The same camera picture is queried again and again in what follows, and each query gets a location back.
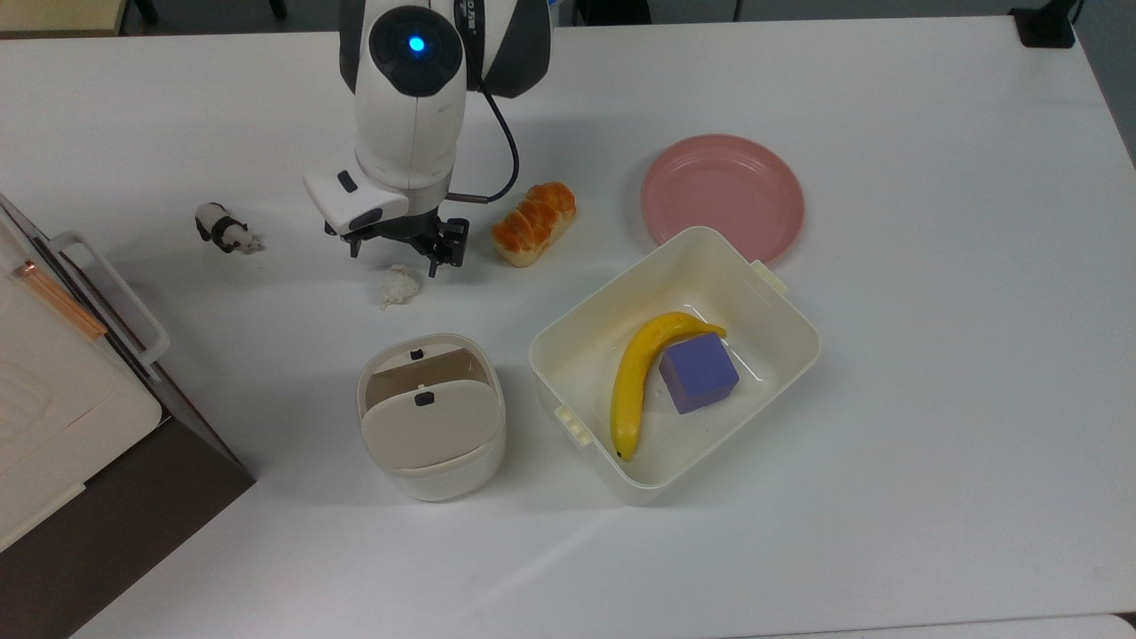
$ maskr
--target purple block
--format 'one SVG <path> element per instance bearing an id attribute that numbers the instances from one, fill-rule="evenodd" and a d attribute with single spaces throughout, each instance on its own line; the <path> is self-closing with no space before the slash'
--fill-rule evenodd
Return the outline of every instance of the purple block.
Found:
<path id="1" fill-rule="evenodd" d="M 659 372 L 680 415 L 726 399 L 737 385 L 737 371 L 716 333 L 667 348 Z"/>

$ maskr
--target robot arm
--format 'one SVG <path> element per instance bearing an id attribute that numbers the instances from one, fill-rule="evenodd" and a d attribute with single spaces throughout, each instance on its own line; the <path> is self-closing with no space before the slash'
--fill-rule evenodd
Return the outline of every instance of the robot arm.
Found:
<path id="1" fill-rule="evenodd" d="M 340 70 L 356 94 L 358 135 L 304 174 L 324 229 L 351 244 L 407 242 L 460 266 L 469 227 L 441 222 L 466 91 L 516 97 L 544 76 L 545 0 L 343 0 Z"/>

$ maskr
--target container handle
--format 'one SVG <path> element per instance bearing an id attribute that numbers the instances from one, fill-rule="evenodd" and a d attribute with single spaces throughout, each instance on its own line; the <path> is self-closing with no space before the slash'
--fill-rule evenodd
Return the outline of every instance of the container handle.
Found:
<path id="1" fill-rule="evenodd" d="M 761 279 L 765 280 L 770 288 L 772 288 L 772 290 L 777 291 L 777 294 L 784 296 L 785 291 L 788 290 L 785 283 L 777 279 L 777 275 L 774 275 L 774 272 L 770 271 L 768 266 L 761 264 L 760 259 L 754 259 L 750 263 L 750 266 L 758 272 L 758 275 L 760 275 Z"/>
<path id="2" fill-rule="evenodd" d="M 83 238 L 83 235 L 80 235 L 75 231 L 65 231 L 48 241 L 48 248 L 59 255 L 62 255 L 64 250 L 74 244 L 82 244 L 83 248 L 85 248 L 92 256 L 94 256 L 95 262 L 98 262 L 99 265 L 102 266 L 102 268 L 107 272 L 107 275 L 110 277 L 110 280 L 119 289 L 122 289 L 123 294 L 126 296 L 126 299 L 130 300 L 130 302 L 134 305 L 135 308 L 137 308 L 139 315 L 141 315 L 142 318 L 145 320 L 148 324 L 150 324 L 150 327 L 153 330 L 156 337 L 154 342 L 143 348 L 142 350 L 136 351 L 134 356 L 137 358 L 139 362 L 141 362 L 145 366 L 149 366 L 154 362 L 157 362 L 159 357 L 165 355 L 166 349 L 169 348 L 169 333 L 167 333 L 166 329 L 158 323 L 158 318 L 154 317 L 152 313 L 150 313 L 150 309 L 147 308 L 144 304 L 142 304 L 142 300 L 139 299 L 139 296 L 135 294 L 133 290 L 131 290 L 130 285 L 126 283 L 126 280 L 123 280 L 123 276 L 119 275 L 118 271 L 116 271 L 114 266 L 110 265 L 110 262 L 108 262 L 107 258 L 103 257 L 101 252 L 94 250 L 94 247 L 89 244 L 87 241 Z M 132 351 L 135 350 L 134 345 L 125 340 L 124 343 L 126 343 L 126 347 L 130 348 Z"/>
<path id="3" fill-rule="evenodd" d="M 560 420 L 560 423 L 568 429 L 568 434 L 576 440 L 576 443 L 580 448 L 592 443 L 592 431 L 587 430 L 587 426 L 584 425 L 584 422 L 576 416 L 576 413 L 571 408 L 561 406 L 560 408 L 553 410 L 553 413 L 556 414 L 557 420 Z"/>

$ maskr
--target white plastic container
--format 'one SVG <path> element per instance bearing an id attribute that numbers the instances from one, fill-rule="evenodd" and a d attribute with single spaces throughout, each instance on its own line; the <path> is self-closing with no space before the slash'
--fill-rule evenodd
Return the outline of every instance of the white plastic container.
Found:
<path id="1" fill-rule="evenodd" d="M 817 360 L 820 338 L 784 292 L 772 273 L 747 263 L 717 231 L 687 229 L 536 335 L 529 364 L 541 401 L 620 500 L 646 504 Z M 610 433 L 616 368 L 635 331 L 671 310 L 726 329 L 741 381 L 726 399 L 679 415 L 652 366 L 638 448 L 626 463 Z"/>
<path id="2" fill-rule="evenodd" d="M 70 238 L 78 235 L 57 239 L 66 248 Z M 0 219 L 0 550 L 161 420 L 161 406 L 105 339 L 84 335 L 14 274 L 28 259 L 43 264 Z M 148 349 L 149 363 L 166 346 Z"/>
<path id="3" fill-rule="evenodd" d="M 485 352 L 460 335 L 393 346 L 362 371 L 357 392 L 367 451 L 415 499 L 481 487 L 504 457 L 504 396 Z"/>

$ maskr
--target white bin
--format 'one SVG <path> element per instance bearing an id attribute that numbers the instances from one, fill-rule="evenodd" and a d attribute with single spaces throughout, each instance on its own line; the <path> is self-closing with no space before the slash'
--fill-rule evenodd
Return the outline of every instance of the white bin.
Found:
<path id="1" fill-rule="evenodd" d="M 504 458 L 504 396 L 477 345 L 418 338 L 371 359 L 356 392 L 367 451 L 415 499 L 479 488 Z"/>
<path id="2" fill-rule="evenodd" d="M 784 291 L 717 231 L 687 229 L 536 335 L 528 355 L 541 401 L 620 500 L 646 504 L 817 360 L 820 338 Z M 626 463 L 609 424 L 616 368 L 635 331 L 671 310 L 726 329 L 741 381 L 728 398 L 679 415 L 652 366 L 638 448 Z"/>

